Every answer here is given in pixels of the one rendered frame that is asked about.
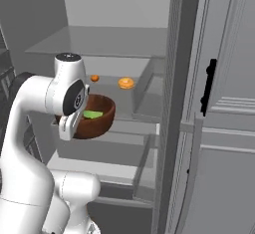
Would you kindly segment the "green lemon wedge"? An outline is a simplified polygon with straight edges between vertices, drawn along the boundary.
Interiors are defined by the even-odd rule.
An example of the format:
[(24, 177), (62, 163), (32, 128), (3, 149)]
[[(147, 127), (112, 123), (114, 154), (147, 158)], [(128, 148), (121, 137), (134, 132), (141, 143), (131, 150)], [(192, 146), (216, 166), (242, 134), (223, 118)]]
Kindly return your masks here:
[(95, 112), (95, 111), (84, 111), (85, 118), (98, 118), (103, 116), (103, 112)]

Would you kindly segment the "dark open fridge door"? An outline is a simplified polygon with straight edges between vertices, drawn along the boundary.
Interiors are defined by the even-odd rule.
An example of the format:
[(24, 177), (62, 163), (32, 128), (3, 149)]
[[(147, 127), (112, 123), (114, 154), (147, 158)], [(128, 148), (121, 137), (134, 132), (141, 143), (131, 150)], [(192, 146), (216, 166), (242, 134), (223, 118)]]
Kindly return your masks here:
[[(2, 28), (0, 26), (0, 152), (4, 140), (5, 128), (7, 125), (7, 114), (9, 113), (9, 88), (15, 77), (15, 70), (11, 62), (10, 53), (4, 39)], [(36, 137), (33, 132), (33, 127), (28, 117), (26, 117), (24, 145), (26, 150), (31, 155), (33, 155), (39, 161), (42, 161), (42, 157), (37, 146)]]

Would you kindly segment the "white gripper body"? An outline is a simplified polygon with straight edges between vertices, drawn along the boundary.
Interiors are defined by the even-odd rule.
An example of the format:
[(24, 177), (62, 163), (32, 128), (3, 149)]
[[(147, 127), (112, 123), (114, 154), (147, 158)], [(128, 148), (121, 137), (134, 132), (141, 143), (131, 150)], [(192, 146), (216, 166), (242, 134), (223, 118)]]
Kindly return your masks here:
[(59, 121), (59, 136), (62, 140), (71, 140), (77, 130), (79, 122), (83, 117), (82, 111), (76, 111), (67, 117), (61, 117)]

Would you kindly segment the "brown wooden bowl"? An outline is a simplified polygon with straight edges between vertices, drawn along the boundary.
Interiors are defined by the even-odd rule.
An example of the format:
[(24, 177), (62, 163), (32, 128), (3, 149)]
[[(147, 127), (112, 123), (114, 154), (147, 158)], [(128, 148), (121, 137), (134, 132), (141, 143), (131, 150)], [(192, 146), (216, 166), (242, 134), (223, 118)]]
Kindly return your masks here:
[[(112, 99), (103, 95), (94, 94), (87, 96), (87, 99), (88, 101), (84, 111), (103, 112), (104, 114), (102, 117), (98, 118), (85, 118), (84, 111), (82, 111), (83, 117), (79, 122), (73, 138), (89, 139), (98, 137), (106, 133), (113, 124), (116, 113), (116, 104)], [(60, 118), (61, 117), (56, 116), (58, 125)]]

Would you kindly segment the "grey panelled fridge door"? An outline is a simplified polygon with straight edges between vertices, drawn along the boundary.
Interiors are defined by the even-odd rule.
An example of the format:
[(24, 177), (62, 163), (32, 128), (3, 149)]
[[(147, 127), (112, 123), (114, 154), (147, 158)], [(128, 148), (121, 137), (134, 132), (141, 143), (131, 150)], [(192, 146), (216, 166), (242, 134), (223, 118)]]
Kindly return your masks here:
[(255, 234), (255, 0), (199, 0), (165, 234)]

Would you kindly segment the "glass fridge shelf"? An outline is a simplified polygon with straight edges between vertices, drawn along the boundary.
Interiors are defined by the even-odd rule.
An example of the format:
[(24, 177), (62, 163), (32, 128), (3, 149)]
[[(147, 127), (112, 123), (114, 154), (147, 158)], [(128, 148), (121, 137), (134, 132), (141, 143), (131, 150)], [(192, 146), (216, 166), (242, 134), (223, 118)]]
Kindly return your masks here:
[(48, 166), (60, 170), (96, 173), (103, 182), (153, 187), (155, 136), (108, 132), (94, 139), (56, 141)]
[(116, 118), (139, 119), (146, 122), (159, 122), (161, 116), (162, 77), (151, 75), (149, 79), (133, 80), (131, 89), (122, 89), (118, 77), (100, 76), (91, 82), (90, 93), (103, 95), (116, 104)]
[(82, 56), (163, 58), (166, 28), (67, 26), (35, 44), (27, 53), (77, 53)]

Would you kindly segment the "orange round bagel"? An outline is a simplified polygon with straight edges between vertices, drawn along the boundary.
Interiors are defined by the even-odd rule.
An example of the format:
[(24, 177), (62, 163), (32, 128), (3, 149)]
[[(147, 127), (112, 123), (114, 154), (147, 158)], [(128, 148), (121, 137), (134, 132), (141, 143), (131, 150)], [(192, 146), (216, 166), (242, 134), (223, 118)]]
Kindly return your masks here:
[(134, 87), (134, 80), (130, 77), (124, 77), (119, 79), (118, 84), (121, 89), (129, 90)]

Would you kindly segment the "grey fridge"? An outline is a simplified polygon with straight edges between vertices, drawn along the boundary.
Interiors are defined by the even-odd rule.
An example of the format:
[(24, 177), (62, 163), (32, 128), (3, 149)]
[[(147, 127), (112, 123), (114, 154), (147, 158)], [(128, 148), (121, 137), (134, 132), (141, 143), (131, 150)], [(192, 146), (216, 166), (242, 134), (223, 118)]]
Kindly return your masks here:
[[(153, 187), (103, 182), (89, 204), (103, 234), (165, 234), (179, 128), (199, 0), (0, 0), (0, 26), (16, 76), (30, 72), (50, 77), (60, 54), (27, 50), (67, 26), (166, 28), (163, 58), (80, 55), (91, 75), (149, 79), (162, 77), (159, 122), (116, 118), (108, 132), (155, 136)], [(30, 116), (42, 162), (56, 151), (57, 122), (51, 115)]]

